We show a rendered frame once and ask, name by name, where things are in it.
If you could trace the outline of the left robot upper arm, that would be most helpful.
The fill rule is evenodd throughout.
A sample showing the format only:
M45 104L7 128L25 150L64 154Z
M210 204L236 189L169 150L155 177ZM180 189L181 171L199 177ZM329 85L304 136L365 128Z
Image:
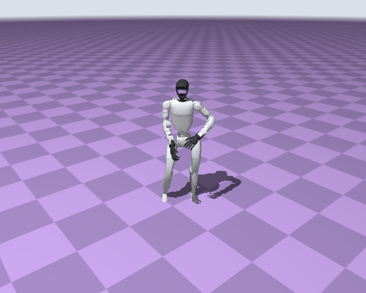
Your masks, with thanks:
M210 120L210 117L214 117L205 107L204 107L204 105L202 104L202 102L200 102L200 101L193 101L193 108L195 109L195 110L199 110L199 112L203 115L203 116L205 116L205 117L207 117L207 120L206 120L206 122L209 122L209 120Z

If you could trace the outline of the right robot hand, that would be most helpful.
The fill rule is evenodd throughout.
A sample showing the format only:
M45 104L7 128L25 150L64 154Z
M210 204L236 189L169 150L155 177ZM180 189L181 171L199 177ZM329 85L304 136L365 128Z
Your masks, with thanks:
M180 157L178 157L178 156L176 156L176 153L175 152L177 152L178 153L178 151L176 151L175 150L175 143L174 143L174 140L171 140L171 144L169 145L169 147L170 147L170 153L171 153L171 157L172 157L172 159L174 160L174 161L178 161L179 159L178 158L180 158ZM177 157L177 158L176 158Z

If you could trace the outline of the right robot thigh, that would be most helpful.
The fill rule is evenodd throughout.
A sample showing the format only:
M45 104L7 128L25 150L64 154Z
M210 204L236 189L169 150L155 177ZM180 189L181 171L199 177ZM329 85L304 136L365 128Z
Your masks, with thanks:
M177 151L178 144L175 139L175 150ZM176 152L175 152L176 153ZM172 180L173 179L173 166L174 166L174 160L171 157L170 153L170 147L169 144L167 145L167 152L166 152L166 169L165 169L165 177L166 179Z

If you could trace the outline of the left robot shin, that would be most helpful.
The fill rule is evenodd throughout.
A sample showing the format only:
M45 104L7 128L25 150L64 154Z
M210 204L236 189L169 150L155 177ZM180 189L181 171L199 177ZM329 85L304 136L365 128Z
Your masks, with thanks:
M195 194L195 187L198 183L198 172L194 172L193 174L190 174L190 184L191 184L191 194Z

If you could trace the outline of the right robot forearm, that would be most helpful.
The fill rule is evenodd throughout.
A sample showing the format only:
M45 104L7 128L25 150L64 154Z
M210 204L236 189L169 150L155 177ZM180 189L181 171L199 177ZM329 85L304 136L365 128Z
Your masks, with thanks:
M167 128L166 127L166 124L165 122L162 123L162 126L163 126L163 131L167 137L167 140L168 140L168 144L170 145L171 144L171 140L174 140L174 137L171 133L171 129L170 128ZM174 140L174 143L175 143L175 140Z

